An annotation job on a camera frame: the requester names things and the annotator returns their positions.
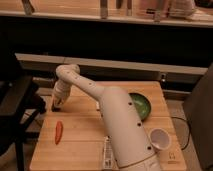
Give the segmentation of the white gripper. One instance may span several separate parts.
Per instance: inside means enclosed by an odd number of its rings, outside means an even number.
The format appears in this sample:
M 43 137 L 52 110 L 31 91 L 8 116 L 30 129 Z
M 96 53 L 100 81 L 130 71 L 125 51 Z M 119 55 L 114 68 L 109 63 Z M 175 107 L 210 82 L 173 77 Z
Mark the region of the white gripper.
M 68 97 L 69 97 L 68 89 L 55 85 L 52 92 L 51 111 L 52 112 L 60 111 L 61 107 L 57 107 L 57 106 L 62 106 L 66 102 Z

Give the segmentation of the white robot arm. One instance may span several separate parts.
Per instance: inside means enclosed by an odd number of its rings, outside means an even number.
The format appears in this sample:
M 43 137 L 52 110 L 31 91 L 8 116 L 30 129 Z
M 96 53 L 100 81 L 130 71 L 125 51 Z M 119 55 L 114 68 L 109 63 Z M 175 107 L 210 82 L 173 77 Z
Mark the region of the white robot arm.
M 120 171 L 162 171 L 159 159 L 143 127 L 128 92 L 118 86 L 103 86 L 80 75 L 78 65 L 56 68 L 52 110 L 59 110 L 68 99 L 71 86 L 95 99 L 99 104 L 114 159 Z

